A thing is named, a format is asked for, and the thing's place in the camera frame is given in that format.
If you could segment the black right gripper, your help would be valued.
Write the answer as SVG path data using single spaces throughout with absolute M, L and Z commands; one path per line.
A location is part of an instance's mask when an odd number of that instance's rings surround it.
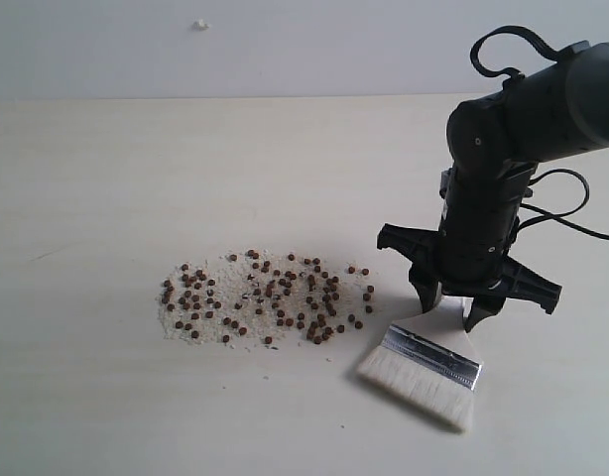
M 409 282 L 422 313 L 435 307 L 439 288 L 446 295 L 472 298 L 465 331 L 497 315 L 507 298 L 535 302 L 553 313 L 561 286 L 509 256 L 534 171 L 514 168 L 496 181 L 482 182 L 450 168 L 440 177 L 443 207 L 437 229 L 383 226 L 377 247 L 393 249 L 412 262 Z

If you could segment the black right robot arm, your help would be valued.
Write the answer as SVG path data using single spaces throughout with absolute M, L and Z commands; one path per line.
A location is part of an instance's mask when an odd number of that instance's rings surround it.
M 423 310 L 438 294 L 472 301 L 465 329 L 507 299 L 553 312 L 561 287 L 515 261 L 521 203 L 539 164 L 609 148 L 609 43 L 580 42 L 531 76 L 460 103 L 446 126 L 452 166 L 441 175 L 436 230 L 385 225 L 377 245 L 411 262 Z

